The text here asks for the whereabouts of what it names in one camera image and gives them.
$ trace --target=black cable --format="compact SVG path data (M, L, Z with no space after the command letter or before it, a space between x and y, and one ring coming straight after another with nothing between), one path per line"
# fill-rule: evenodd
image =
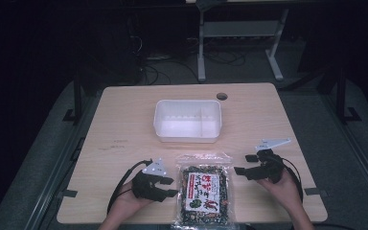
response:
M278 159L274 158L274 157L271 157L271 156L264 156L262 157L263 159L262 160L270 160L282 167L284 167L287 172L291 175L292 177L292 180L294 181L295 183L295 186L297 187L297 191L298 191L298 194L300 196L300 199L301 199L301 202L303 202L303 199L304 199L304 193L303 193L303 185L302 185L302 182L301 182L301 177L300 177L300 173L298 172L297 168L288 160L284 159L284 158L280 158L282 160L286 160L287 162L289 162L293 167L294 169L297 171L297 174L298 174L298 177L297 175L295 174L295 172L292 170L292 168L288 167L285 163L283 163L282 161L279 161Z
M297 167L295 167L295 165L294 165L294 164L292 164L292 163L291 163L291 161L287 160L286 158L282 158L282 160L285 160L285 161L289 162L289 164L294 168L294 170L297 172L298 180L299 180L299 181L300 181L300 183L301 183L301 176L300 176L300 173L299 173L299 172L298 172L298 170L297 170Z
M141 161L136 163L132 168L130 168L129 170L127 170L127 172L125 173L124 177L122 177L121 181L119 181L118 185L115 188L115 191L113 191L112 196L109 199L109 203L106 209L106 213L108 214L110 211L110 208L112 207L113 202L115 202L116 198L119 196L119 191L121 191L122 186L125 184L125 182L127 181L127 178L131 175L131 173L133 172L134 169L136 169L136 167L138 167L141 164L145 164L145 165L149 165L151 164L151 160L147 161Z
M217 63L217 64L227 64L227 65L231 65L231 66L243 66L246 64L246 58L244 55L240 55L239 57L235 54L235 53L231 53L231 52L225 52L226 54L232 55L233 58L232 59L225 59L223 57L220 57L219 54L217 55L212 55L209 52L204 53L204 56L206 58L208 58L210 61ZM241 59L241 63L239 64L234 64L234 62L238 61Z
M184 64L184 63L181 63L181 62L179 62L179 61L175 61L175 60L162 60L162 61L157 61L157 62L155 62L155 63L152 63L151 65L154 65L154 64L160 64L160 63L175 63L175 64L180 64L180 65L182 65L182 66L184 66L184 67L186 67L188 70L190 70L190 72L193 74L193 76L195 77L195 79L196 79L196 81L198 82L198 83L200 83L199 82L199 80L198 80L198 76L197 76L197 74L194 72L194 70L192 69L192 68L190 68L188 65L186 65L186 64Z
M123 191L123 192L121 192L121 193L119 193L118 195L116 195L116 197L118 198L119 196L121 196L121 195L123 195L123 194L125 194L125 193L127 193L127 192L129 192L129 191L131 191L132 189L128 189L128 190L126 190L126 191Z
M158 80L158 77L159 77L159 75L163 75L163 76L165 76L166 77L166 79L169 81L169 84L172 84L172 80L170 79L170 77L167 75L167 74L165 74L165 73L163 73L163 72L160 72L160 71L158 71L156 68L154 68L154 67L151 67L151 66L145 66L145 70L146 70L146 68L150 68L150 69L152 69L154 72L153 73L155 73L156 74L156 78L155 78L155 80L154 81L152 81L151 83L148 83L148 80L146 79L146 81L145 81L145 85L152 85L152 84L154 84L154 83L156 83L156 81Z

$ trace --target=metal frame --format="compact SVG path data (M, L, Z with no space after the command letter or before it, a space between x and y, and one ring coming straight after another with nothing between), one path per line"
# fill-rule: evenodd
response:
M277 47L283 29L286 25L288 9L283 10L280 20L273 21L234 21L234 22L205 22L204 12L199 16L199 50L198 50L198 81L206 81L205 63L204 63L204 37L219 36L274 36L274 43L270 49L267 49L266 55L270 63L271 70L277 81L283 80L283 74L275 58Z

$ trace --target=human hand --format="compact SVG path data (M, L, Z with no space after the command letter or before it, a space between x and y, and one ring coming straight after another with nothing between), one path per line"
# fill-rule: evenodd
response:
M268 179L260 179L257 182L267 189L286 210L302 205L297 186L286 169L282 171L281 180L275 184Z
M291 217L295 230L314 229L303 207L303 203L301 202L297 186L286 169L282 171L282 178L280 181L275 184L267 179L257 180L257 182L267 189L286 209Z
M115 199L107 217L100 226L100 230L118 229L125 219L132 217L137 211L152 203L150 199L136 198L131 187L131 181L122 186L119 196Z

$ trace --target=floor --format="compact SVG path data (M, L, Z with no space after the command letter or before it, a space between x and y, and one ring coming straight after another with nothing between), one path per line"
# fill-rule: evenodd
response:
M283 81L273 78L265 58L269 44L270 40L249 40L222 48L220 41L211 41L206 54L207 81L203 83L272 82L279 89L329 213L323 224L368 229L368 103L363 93L358 86L347 82L346 107L354 107L362 121L342 125L334 112L335 89L328 95L316 91L320 78L293 91L280 90L307 75L297 71L305 42L282 41L280 44L276 58L285 77ZM154 52L152 59L143 65L143 71L146 74L139 85L199 83L196 53L174 58ZM83 94L82 117L73 124L62 121L65 113L74 108L73 83L63 89L1 203L0 229L98 228L98 224L58 223L56 213L101 94L102 90L94 95ZM251 225L262 230L290 227L289 223ZM121 229L170 229L170 226L124 225Z

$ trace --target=gray carpet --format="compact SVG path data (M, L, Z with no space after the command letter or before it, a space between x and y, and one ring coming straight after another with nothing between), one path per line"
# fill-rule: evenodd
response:
M279 46L276 57L285 76L282 82L277 82L272 76L265 59L265 47L266 44L259 43L249 47L248 52L236 51L237 55L245 57L245 63L240 66L207 59L205 83L272 82L282 87L301 78L297 68L304 42L282 42ZM222 58L232 57L232 54L223 52L213 53L214 57L216 54ZM149 64L167 75L160 75L155 84L197 83L194 75L196 56ZM148 81L151 81L155 75L149 68L148 71ZM346 134L346 130L353 134L368 157L368 104L360 89L348 81L347 105L354 107L363 121L344 126L334 116L334 94L318 94L314 90L316 83L317 80L313 80L298 90L280 92L280 98L314 181L323 192L329 214L325 223L368 229L368 179ZM83 117L77 126L73 126L73 123L62 121L66 111L73 108L72 83L64 89L0 206L0 229L98 228L98 224L60 224L56 220L56 212L61 203L58 193L66 187L73 168L70 158L73 153L78 153L75 147L89 129L100 98L101 92L97 97L83 97ZM45 189L58 193L45 193ZM290 227L289 223L251 225L262 230ZM128 225L121 229L169 229L169 226Z

